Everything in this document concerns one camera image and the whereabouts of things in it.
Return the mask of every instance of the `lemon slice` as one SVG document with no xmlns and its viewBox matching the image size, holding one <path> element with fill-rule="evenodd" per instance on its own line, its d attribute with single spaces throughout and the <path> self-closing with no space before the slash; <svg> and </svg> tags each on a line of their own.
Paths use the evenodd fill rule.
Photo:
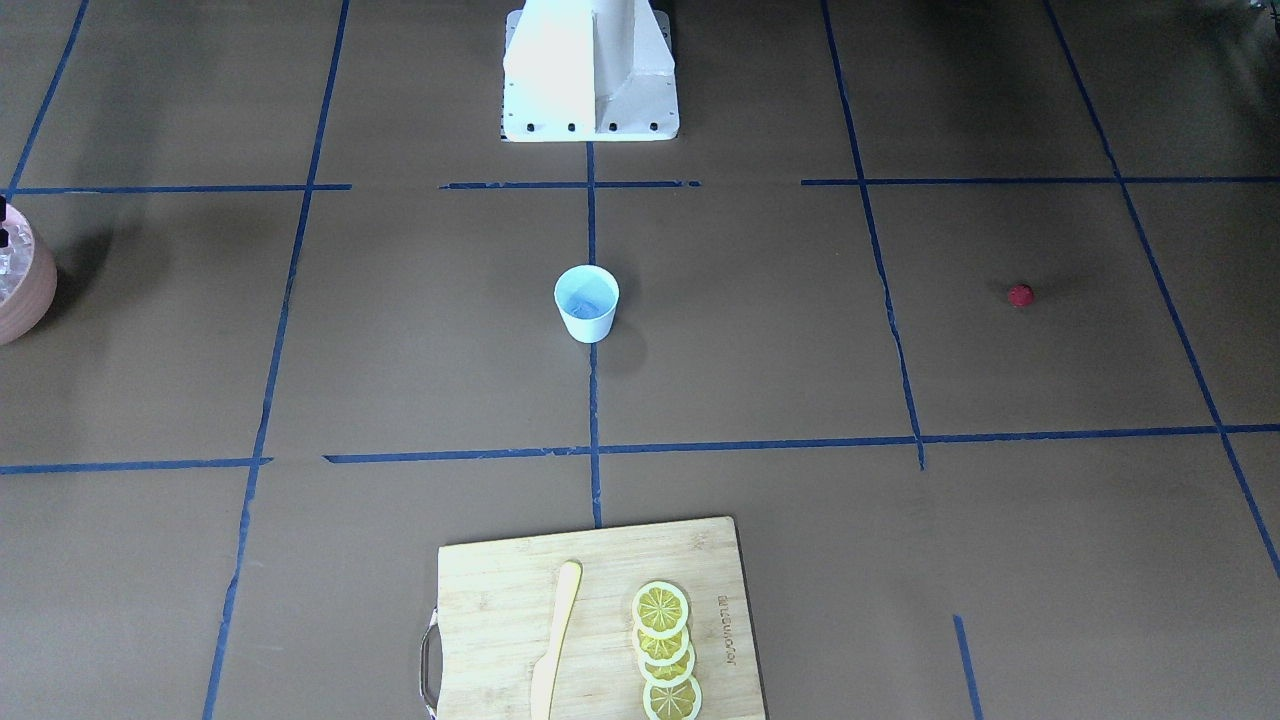
<svg viewBox="0 0 1280 720">
<path fill-rule="evenodd" d="M 685 655 L 671 665 L 650 665 L 644 655 L 640 655 L 640 674 L 645 682 L 655 688 L 673 688 L 694 674 L 694 646 L 690 644 Z"/>
<path fill-rule="evenodd" d="M 649 720 L 694 720 L 703 708 L 703 688 L 689 678 L 673 688 L 644 687 L 644 712 Z"/>
<path fill-rule="evenodd" d="M 636 628 L 654 639 L 672 638 L 689 621 L 689 600 L 676 585 L 654 580 L 640 588 L 631 601 Z"/>
<path fill-rule="evenodd" d="M 673 638 L 655 639 L 644 630 L 631 632 L 631 644 L 640 660 L 654 667 L 675 665 L 689 651 L 689 629 L 680 630 Z"/>
</svg>

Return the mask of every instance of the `cup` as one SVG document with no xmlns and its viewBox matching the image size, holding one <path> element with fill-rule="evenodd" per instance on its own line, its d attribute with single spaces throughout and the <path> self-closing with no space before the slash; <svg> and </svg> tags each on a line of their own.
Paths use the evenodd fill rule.
<svg viewBox="0 0 1280 720">
<path fill-rule="evenodd" d="M 556 281 L 556 306 L 573 340 L 599 342 L 613 327 L 618 281 L 598 265 L 570 268 Z"/>
</svg>

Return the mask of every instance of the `cutting board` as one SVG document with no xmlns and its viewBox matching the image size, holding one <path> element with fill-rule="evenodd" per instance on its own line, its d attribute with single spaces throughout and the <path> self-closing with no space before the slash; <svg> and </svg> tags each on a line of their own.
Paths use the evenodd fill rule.
<svg viewBox="0 0 1280 720">
<path fill-rule="evenodd" d="M 763 720 L 751 616 L 732 518 L 453 544 L 439 555 L 440 720 L 526 720 L 561 565 L 582 566 L 553 720 L 645 719 L 631 600 L 650 580 L 689 598 L 699 720 Z"/>
</svg>

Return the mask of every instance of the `cutting board handle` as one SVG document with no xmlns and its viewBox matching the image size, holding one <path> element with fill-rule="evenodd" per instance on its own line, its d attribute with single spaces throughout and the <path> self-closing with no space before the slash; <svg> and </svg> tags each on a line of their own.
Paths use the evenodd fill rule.
<svg viewBox="0 0 1280 720">
<path fill-rule="evenodd" d="M 440 698 L 433 696 L 430 688 L 428 688 L 428 685 L 426 685 L 426 657 L 428 657 L 428 651 L 429 651 L 429 646 L 430 646 L 430 642 L 431 642 L 431 633 L 433 632 L 435 633 L 436 637 L 440 635 L 440 609 L 439 607 L 433 607 L 431 609 L 431 620 L 428 621 L 428 624 L 426 624 L 426 632 L 422 633 L 422 665 L 421 665 L 422 670 L 419 674 L 419 682 L 417 682 L 417 694 L 419 694 L 419 697 L 422 698 L 422 705 L 426 706 L 426 716 L 430 717 L 430 720 L 436 720 L 436 717 L 435 717 L 435 706 L 440 703 Z"/>
</svg>

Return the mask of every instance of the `gray surface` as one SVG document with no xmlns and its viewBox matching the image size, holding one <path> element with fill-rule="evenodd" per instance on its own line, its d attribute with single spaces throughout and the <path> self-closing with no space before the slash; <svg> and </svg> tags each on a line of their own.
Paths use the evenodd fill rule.
<svg viewBox="0 0 1280 720">
<path fill-rule="evenodd" d="M 1225 423 L 1280 414 L 1280 186 L 1134 187 Z"/>
<path fill-rule="evenodd" d="M 873 197 L 925 433 L 1211 421 L 1115 188 Z M 1019 282 L 1029 307 L 1006 299 Z"/>
<path fill-rule="evenodd" d="M 0 477 L 4 717 L 200 717 L 244 470 Z"/>
<path fill-rule="evenodd" d="M 596 214 L 623 295 L 602 442 L 911 434 L 856 190 L 600 191 Z"/>
<path fill-rule="evenodd" d="M 0 462 L 244 457 L 262 411 L 293 193 L 22 197 L 63 278 L 0 347 Z"/>
<path fill-rule="evenodd" d="M 64 277 L 0 347 L 5 720 L 421 717 L 436 547 L 590 528 L 598 443 L 607 524 L 737 516 L 773 717 L 973 717 L 956 615 L 993 720 L 1274 717 L 1277 566 L 1119 187 L 872 187 L 922 430 L 965 442 L 753 450 L 911 433 L 859 188 L 799 184 L 855 174 L 822 4 L 680 4 L 681 137 L 594 169 L 703 186 L 594 215 L 439 190 L 588 178 L 495 140 L 518 4 L 351 3 L 319 164 L 351 191 L 18 196 Z M 1043 4 L 832 5 L 870 177 L 1108 173 Z M 1280 172 L 1243 5 L 1055 3 L 1125 173 Z M 77 6 L 0 5 L 0 177 Z M 22 187 L 305 182 L 339 6 L 92 3 Z M 1132 187 L 1224 420 L 1280 423 L 1276 186 Z M 596 392 L 550 301 L 589 238 L 623 287 Z M 251 473 L 108 470 L 251 456 L 264 413 L 218 666 Z M 1274 538 L 1268 428 L 1231 446 Z"/>
<path fill-rule="evenodd" d="M 268 465 L 219 716 L 422 716 L 419 641 L 436 548 L 590 528 L 585 465 Z"/>
</svg>

